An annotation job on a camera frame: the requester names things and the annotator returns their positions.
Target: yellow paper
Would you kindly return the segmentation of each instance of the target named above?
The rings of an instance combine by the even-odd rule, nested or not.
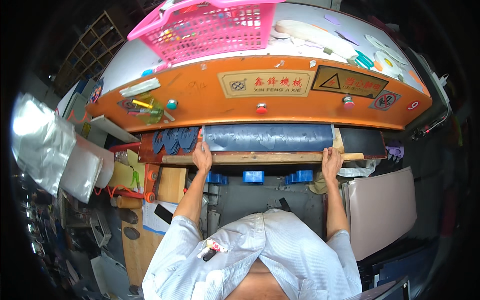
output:
[[[132,150],[127,150],[128,153],[128,163],[130,166],[138,172],[138,178],[140,180],[140,186],[143,187],[145,184],[145,164],[141,164],[138,162],[138,154],[136,154]],[[113,175],[108,183],[108,186],[114,187],[119,184],[126,186],[129,189],[136,188],[137,183],[134,181],[132,183],[133,178],[133,169],[129,166],[124,165],[118,161],[115,162],[115,166],[113,169]]]

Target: pink plastic basket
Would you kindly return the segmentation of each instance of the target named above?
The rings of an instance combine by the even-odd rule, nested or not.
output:
[[[148,14],[128,40],[141,39],[167,64],[266,48],[275,6],[285,0],[185,0]]]

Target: white work table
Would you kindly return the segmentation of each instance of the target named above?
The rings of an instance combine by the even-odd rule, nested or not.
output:
[[[340,22],[340,25],[334,25],[333,23],[326,20],[324,18],[326,14],[334,16]],[[339,12],[314,6],[292,3],[277,4],[272,26],[275,26],[275,23],[279,20],[295,20],[308,24],[313,24],[325,30],[328,30],[329,33],[335,36],[338,36],[338,34],[335,32],[336,30],[348,32],[360,44],[359,46],[357,46],[351,43],[353,48],[368,56],[372,61],[375,60],[373,57],[374,53],[377,52],[379,49],[377,49],[365,38],[365,34],[373,36],[377,38],[381,43],[398,52],[400,56],[408,62],[408,65],[402,65],[401,67],[405,83],[419,91],[422,91],[422,86],[417,83],[408,73],[409,71],[413,71],[418,76],[417,72],[412,67],[409,60],[400,50],[397,44],[383,30],[367,22]],[[306,45],[296,47],[293,45],[293,43],[287,44],[284,42],[280,43],[275,41],[273,44],[269,43],[269,45],[265,49],[244,50],[209,55],[177,63],[174,64],[173,67],[219,58],[267,54],[303,56],[326,60],[336,60],[344,63],[347,62],[344,58],[338,56],[335,53],[328,55],[324,53],[322,49],[316,47],[309,47]],[[164,62],[161,61],[160,57],[156,55],[156,53],[154,53],[139,39],[126,42],[123,47],[117,52],[115,57],[112,59],[110,64],[103,72],[102,76],[104,77],[104,88],[102,94],[113,90],[121,85],[124,85],[132,80],[140,78],[141,74],[145,70],[155,68],[161,63]]]

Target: orange wheel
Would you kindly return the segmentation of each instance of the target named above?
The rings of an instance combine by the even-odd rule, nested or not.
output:
[[[145,201],[149,202],[149,203],[153,203],[153,201],[155,201],[156,198],[155,198],[155,194],[153,192],[148,192],[147,194],[145,194]]]
[[[148,176],[147,176],[148,180],[150,181],[155,181],[157,179],[157,174],[155,171],[151,170],[148,172]]]

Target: light blue striped shirt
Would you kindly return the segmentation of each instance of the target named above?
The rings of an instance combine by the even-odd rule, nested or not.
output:
[[[293,213],[270,209],[227,224],[210,238],[228,251],[204,262],[197,258],[204,243],[196,225],[184,216],[174,217],[142,283],[145,300],[223,300],[257,258],[291,300],[345,299],[361,293],[346,230],[325,243]]]

